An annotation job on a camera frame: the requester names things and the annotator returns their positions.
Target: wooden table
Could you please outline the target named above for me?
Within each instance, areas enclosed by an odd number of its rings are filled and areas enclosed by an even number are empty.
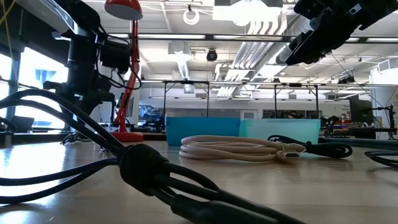
[[[172,162],[199,171],[221,188],[307,223],[397,223],[398,172],[386,169],[356,148],[347,160],[306,156],[291,164],[194,161],[177,147],[146,142]],[[109,157],[92,143],[63,147],[59,142],[0,149],[0,176],[44,175]],[[58,182],[0,187],[20,195]],[[125,184],[117,167],[107,167],[59,194],[21,205],[0,205],[0,223],[189,223],[154,197]]]

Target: red desk lamp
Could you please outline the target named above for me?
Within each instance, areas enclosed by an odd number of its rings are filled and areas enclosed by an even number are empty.
[[[128,88],[124,91],[120,108],[114,122],[119,125],[119,131],[111,133],[121,142],[140,142],[144,140],[142,133],[130,133],[126,129],[126,112],[129,106],[129,99],[132,95],[132,89],[136,84],[136,76],[139,72],[139,49],[138,49],[138,20],[142,19],[142,9],[137,0],[107,0],[105,2],[105,11],[110,15],[131,21],[131,67]]]

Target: teal plastic bin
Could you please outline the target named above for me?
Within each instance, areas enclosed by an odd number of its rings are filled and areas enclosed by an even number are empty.
[[[240,137],[267,140],[282,135],[301,142],[318,143],[319,119],[245,119],[241,121]]]
[[[185,137],[196,135],[239,136],[239,118],[166,118],[169,146],[181,146]]]

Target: coiled white cable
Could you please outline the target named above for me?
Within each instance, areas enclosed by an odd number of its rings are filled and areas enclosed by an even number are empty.
[[[191,136],[181,140],[180,156],[189,159],[235,159],[267,162],[298,157],[305,147],[253,138],[229,136]]]

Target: black camera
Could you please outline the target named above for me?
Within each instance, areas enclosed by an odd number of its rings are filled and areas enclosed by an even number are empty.
[[[207,61],[208,62],[214,62],[217,60],[217,53],[215,49],[210,49],[209,52],[207,53]]]

